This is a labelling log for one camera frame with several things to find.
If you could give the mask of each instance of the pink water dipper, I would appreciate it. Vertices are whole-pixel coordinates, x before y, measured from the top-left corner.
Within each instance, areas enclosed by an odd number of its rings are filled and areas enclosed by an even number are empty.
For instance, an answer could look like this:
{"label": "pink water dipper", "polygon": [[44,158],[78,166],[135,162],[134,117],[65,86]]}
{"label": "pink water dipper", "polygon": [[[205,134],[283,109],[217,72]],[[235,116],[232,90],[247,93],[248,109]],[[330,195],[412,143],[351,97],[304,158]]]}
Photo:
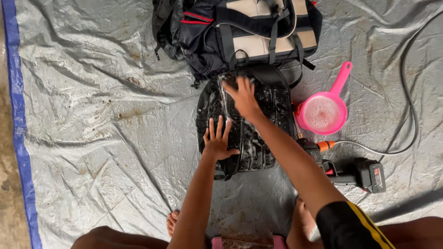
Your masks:
{"label": "pink water dipper", "polygon": [[345,125],[348,110],[339,94],[351,69],[351,62],[343,63],[329,92],[316,93],[297,106],[294,114],[301,128],[319,135],[330,135]]}

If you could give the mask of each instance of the foam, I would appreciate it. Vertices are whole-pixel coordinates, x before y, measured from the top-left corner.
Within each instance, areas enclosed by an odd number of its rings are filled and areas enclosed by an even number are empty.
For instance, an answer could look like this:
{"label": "foam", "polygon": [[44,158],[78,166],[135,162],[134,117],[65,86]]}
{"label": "foam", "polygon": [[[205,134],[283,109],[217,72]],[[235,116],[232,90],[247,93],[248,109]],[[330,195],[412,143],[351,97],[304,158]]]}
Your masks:
{"label": "foam", "polygon": [[306,103],[306,124],[316,131],[327,132],[334,128],[340,119],[337,103],[324,96],[317,96]]}

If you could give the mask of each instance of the silver tarp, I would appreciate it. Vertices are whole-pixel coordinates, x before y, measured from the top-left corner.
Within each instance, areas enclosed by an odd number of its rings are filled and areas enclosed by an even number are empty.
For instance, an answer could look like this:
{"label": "silver tarp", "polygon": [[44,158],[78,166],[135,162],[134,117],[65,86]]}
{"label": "silver tarp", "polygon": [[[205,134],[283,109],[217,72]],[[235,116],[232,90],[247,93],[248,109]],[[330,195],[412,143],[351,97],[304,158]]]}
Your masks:
{"label": "silver tarp", "polygon": [[[169,240],[166,215],[179,209],[200,154],[195,128],[203,87],[185,62],[154,55],[152,4],[140,1],[16,0],[31,157],[43,248],[69,248],[108,225]],[[413,122],[400,84],[405,43],[443,11],[443,0],[321,0],[318,51],[292,91],[302,101],[327,91],[345,61],[354,67],[342,98],[349,117],[331,136],[385,151],[402,149]],[[443,216],[443,16],[418,37],[407,57],[407,81],[419,116],[418,141],[386,156],[387,191],[340,188],[377,222]],[[297,63],[282,70],[298,77]],[[341,144],[324,157],[365,156]],[[286,235],[295,191],[279,167],[214,183],[207,233],[262,242]]]}

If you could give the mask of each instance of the pink stool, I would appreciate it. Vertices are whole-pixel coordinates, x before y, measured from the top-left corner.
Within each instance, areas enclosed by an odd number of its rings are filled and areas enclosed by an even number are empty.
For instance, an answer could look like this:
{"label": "pink stool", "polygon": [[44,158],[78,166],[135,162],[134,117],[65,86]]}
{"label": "pink stool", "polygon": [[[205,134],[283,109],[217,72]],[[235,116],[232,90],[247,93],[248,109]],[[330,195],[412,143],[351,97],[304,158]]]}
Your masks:
{"label": "pink stool", "polygon": [[[286,243],[284,242],[284,239],[280,235],[274,235],[274,249],[288,249],[286,247]],[[212,249],[223,249],[223,243],[221,237],[214,237],[211,240]]]}

